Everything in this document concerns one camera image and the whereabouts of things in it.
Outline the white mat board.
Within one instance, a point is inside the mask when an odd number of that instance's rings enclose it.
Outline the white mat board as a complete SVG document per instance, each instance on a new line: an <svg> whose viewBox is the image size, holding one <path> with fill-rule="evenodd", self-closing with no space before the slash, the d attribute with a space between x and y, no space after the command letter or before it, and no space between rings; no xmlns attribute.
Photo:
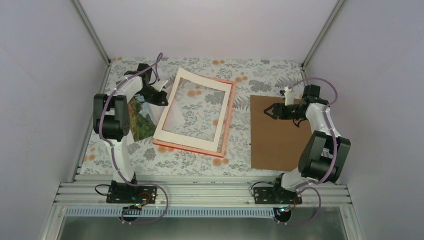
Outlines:
<svg viewBox="0 0 424 240"><path fill-rule="evenodd" d="M220 151L230 84L179 68L153 138L208 151Z"/></svg>

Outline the landscape photo print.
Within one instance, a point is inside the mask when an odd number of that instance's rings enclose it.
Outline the landscape photo print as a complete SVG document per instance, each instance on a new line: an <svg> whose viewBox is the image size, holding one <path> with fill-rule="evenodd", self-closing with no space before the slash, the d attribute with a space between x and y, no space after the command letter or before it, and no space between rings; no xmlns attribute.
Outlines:
<svg viewBox="0 0 424 240"><path fill-rule="evenodd" d="M129 134L133 142L139 142L153 136L156 124L149 113L150 103L139 94L144 87L148 87L141 77L126 77L116 86L114 96L124 96L127 103L125 115L129 117Z"/></svg>

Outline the red picture frame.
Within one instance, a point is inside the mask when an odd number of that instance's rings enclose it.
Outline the red picture frame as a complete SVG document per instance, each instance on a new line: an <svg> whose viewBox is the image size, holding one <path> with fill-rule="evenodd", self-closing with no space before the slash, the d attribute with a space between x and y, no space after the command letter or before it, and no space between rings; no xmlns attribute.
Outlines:
<svg viewBox="0 0 424 240"><path fill-rule="evenodd" d="M152 139L152 143L154 145L157 145L157 146L160 146L160 147L167 147L167 148L171 148L171 149L176 149L176 150L188 151L188 152L192 152L192 153L196 153L196 154L212 156L212 157L216 157L216 158L224 158L225 157L226 146L227 146L227 142L228 142L228 133L229 133L230 124L231 124L233 102L234 102L235 96L236 96L236 88L237 88L236 83L234 81L229 81L229 80L224 80L224 79L219 79L219 78L214 78L214 77L208 77L208 76L205 76L205 78L231 85L231 91L230 91L230 96L229 96L228 105L227 105L227 113L226 113L224 121L223 121L224 132L222 134L222 141L221 141L220 150L218 150L218 151L204 150L204 149L195 148L195 147L191 147L191 146L161 141L161 140L158 140L156 138Z"/></svg>

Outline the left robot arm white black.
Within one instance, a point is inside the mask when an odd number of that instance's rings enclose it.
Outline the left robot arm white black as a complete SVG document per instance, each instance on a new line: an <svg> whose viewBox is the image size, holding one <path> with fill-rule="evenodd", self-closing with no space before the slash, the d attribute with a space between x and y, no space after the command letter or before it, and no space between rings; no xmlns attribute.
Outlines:
<svg viewBox="0 0 424 240"><path fill-rule="evenodd" d="M131 164L127 137L131 130L128 103L135 96L155 106L168 106L167 93L159 77L151 82L151 75L158 73L158 62L143 63L136 71L123 76L114 89L93 97L93 130L109 147L114 176L109 191L119 193L124 201L131 203L139 197L143 186L137 182Z"/></svg>

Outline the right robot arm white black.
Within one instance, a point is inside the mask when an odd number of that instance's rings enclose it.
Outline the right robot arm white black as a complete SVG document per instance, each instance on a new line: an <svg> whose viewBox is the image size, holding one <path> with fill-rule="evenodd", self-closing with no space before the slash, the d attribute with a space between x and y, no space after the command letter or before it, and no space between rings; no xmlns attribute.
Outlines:
<svg viewBox="0 0 424 240"><path fill-rule="evenodd" d="M331 104L320 97L320 90L318 85L305 86L300 102L295 103L292 88L285 87L281 91L284 103L274 103L263 111L274 120L291 120L296 127L308 121L311 129L297 168L273 182L270 195L278 204L293 201L309 185L335 183L346 162L351 142L336 130Z"/></svg>

